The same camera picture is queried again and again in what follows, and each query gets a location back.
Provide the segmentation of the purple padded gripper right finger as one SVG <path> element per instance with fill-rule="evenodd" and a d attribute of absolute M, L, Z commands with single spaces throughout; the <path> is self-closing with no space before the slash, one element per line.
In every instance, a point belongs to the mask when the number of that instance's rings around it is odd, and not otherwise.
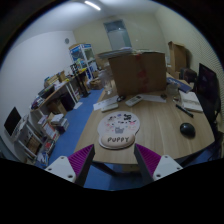
<path fill-rule="evenodd" d="M 160 156 L 140 144 L 135 144 L 134 155 L 145 185 L 182 169 L 169 155 Z"/>

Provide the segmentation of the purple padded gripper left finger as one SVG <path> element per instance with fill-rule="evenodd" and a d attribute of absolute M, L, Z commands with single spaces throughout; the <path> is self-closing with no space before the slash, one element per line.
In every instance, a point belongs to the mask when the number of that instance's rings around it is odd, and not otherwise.
<path fill-rule="evenodd" d="M 46 171 L 83 187 L 94 155 L 95 148 L 91 144 L 68 157 L 60 156 Z"/>

